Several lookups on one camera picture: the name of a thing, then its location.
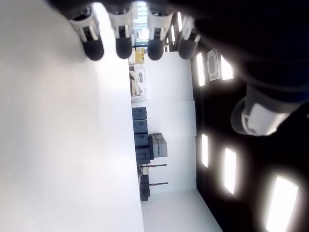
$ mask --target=storage box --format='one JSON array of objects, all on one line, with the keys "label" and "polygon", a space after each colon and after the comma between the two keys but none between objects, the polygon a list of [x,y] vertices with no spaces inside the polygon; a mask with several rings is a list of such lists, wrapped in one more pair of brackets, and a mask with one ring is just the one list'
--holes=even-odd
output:
[{"label": "storage box", "polygon": [[150,154],[149,145],[147,145],[147,146],[137,146],[135,148],[135,153],[136,154],[142,154],[142,153]]},{"label": "storage box", "polygon": [[134,135],[135,146],[147,146],[149,145],[148,134],[135,134]]},{"label": "storage box", "polygon": [[147,163],[150,163],[150,159],[137,159],[136,163],[137,164],[147,164]]},{"label": "storage box", "polygon": [[142,194],[140,195],[140,200],[141,200],[142,202],[148,201],[148,193],[142,193]]},{"label": "storage box", "polygon": [[140,153],[140,154],[135,154],[137,160],[143,160],[143,159],[150,159],[150,154],[149,153]]},{"label": "storage box", "polygon": [[148,133],[147,120],[133,121],[134,133]]},{"label": "storage box", "polygon": [[146,107],[132,108],[133,120],[146,120],[147,110]]},{"label": "storage box", "polygon": [[147,197],[150,197],[150,190],[141,190],[140,194],[141,195],[146,195]]},{"label": "storage box", "polygon": [[141,175],[140,176],[141,184],[149,184],[149,175]]},{"label": "storage box", "polygon": [[150,190],[149,183],[140,184],[140,190]]}]

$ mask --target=gray case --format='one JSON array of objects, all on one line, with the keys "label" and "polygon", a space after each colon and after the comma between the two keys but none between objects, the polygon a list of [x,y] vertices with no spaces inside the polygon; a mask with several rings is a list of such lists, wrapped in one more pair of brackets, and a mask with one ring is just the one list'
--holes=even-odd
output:
[{"label": "gray case", "polygon": [[159,147],[159,157],[166,157],[168,156],[168,144],[165,141],[162,133],[154,134],[155,138],[158,142]]},{"label": "gray case", "polygon": [[153,151],[154,151],[154,158],[158,158],[159,157],[159,145],[158,145],[158,141],[155,138],[154,134],[151,134],[150,139],[152,141],[152,146],[153,146]]}]

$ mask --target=white floor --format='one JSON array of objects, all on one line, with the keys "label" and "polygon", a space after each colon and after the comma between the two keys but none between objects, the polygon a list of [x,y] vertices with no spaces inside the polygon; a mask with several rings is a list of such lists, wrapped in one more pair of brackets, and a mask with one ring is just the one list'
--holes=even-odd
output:
[{"label": "white floor", "polygon": [[197,189],[154,193],[141,206],[145,232],[222,232]]},{"label": "white floor", "polygon": [[0,2],[0,231],[142,232],[127,60],[41,0]]}]

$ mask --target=white joint cover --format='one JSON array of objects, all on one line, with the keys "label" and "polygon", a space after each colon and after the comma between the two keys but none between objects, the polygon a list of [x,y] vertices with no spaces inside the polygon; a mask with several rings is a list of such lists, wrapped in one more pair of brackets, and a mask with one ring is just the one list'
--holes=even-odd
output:
[{"label": "white joint cover", "polygon": [[243,124],[243,127],[251,135],[270,135],[289,115],[290,113],[275,113],[260,104],[255,104],[248,117],[247,125]]},{"label": "white joint cover", "polygon": [[150,13],[148,10],[147,22],[149,30],[149,40],[153,40],[155,37],[155,28],[161,28],[160,40],[164,40],[166,33],[169,30],[170,22],[172,21],[173,13],[167,16],[156,16]]},{"label": "white joint cover", "polygon": [[83,42],[87,42],[87,37],[84,32],[84,28],[89,27],[91,35],[94,40],[98,40],[99,37],[99,27],[98,27],[98,18],[93,8],[91,7],[91,15],[85,20],[75,21],[69,20],[76,33],[80,36]]},{"label": "white joint cover", "polygon": [[130,38],[133,30],[133,11],[132,6],[130,10],[126,14],[108,14],[111,20],[112,29],[114,31],[115,37],[117,39],[120,38],[119,35],[119,27],[127,26],[126,27],[126,38]]},{"label": "white joint cover", "polygon": [[190,38],[192,29],[194,27],[194,19],[191,16],[185,15],[183,18],[183,38],[188,40]]}]

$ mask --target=ceiling light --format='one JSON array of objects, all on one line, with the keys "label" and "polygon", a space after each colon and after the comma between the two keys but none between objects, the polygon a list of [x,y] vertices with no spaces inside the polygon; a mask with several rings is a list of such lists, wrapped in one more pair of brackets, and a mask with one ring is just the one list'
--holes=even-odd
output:
[{"label": "ceiling light", "polygon": [[179,27],[179,32],[180,32],[183,29],[182,15],[180,14],[180,12],[177,13],[177,17],[178,17],[178,27]]},{"label": "ceiling light", "polygon": [[199,86],[204,86],[205,85],[205,74],[204,74],[204,63],[203,63],[202,53],[199,53],[197,55],[197,72],[198,72]]},{"label": "ceiling light", "polygon": [[228,148],[225,149],[225,183],[224,186],[232,194],[235,189],[236,153]]},{"label": "ceiling light", "polygon": [[146,6],[146,3],[144,1],[139,1],[138,6],[139,7]]},{"label": "ceiling light", "polygon": [[233,67],[226,61],[217,49],[207,53],[207,71],[210,81],[222,78],[223,80],[233,79]]},{"label": "ceiling light", "polygon": [[140,5],[140,7],[138,7],[138,11],[139,11],[139,12],[141,12],[141,11],[147,11],[147,6],[146,6],[146,5],[143,5],[143,6]]},{"label": "ceiling light", "polygon": [[170,31],[172,33],[172,41],[175,42],[175,32],[174,32],[174,25],[170,28]]},{"label": "ceiling light", "polygon": [[208,168],[208,136],[202,135],[202,163]]},{"label": "ceiling light", "polygon": [[233,79],[233,68],[223,56],[221,56],[221,74],[223,80]]},{"label": "ceiling light", "polygon": [[266,225],[269,232],[285,232],[292,214],[297,190],[297,185],[281,176],[277,176]]}]

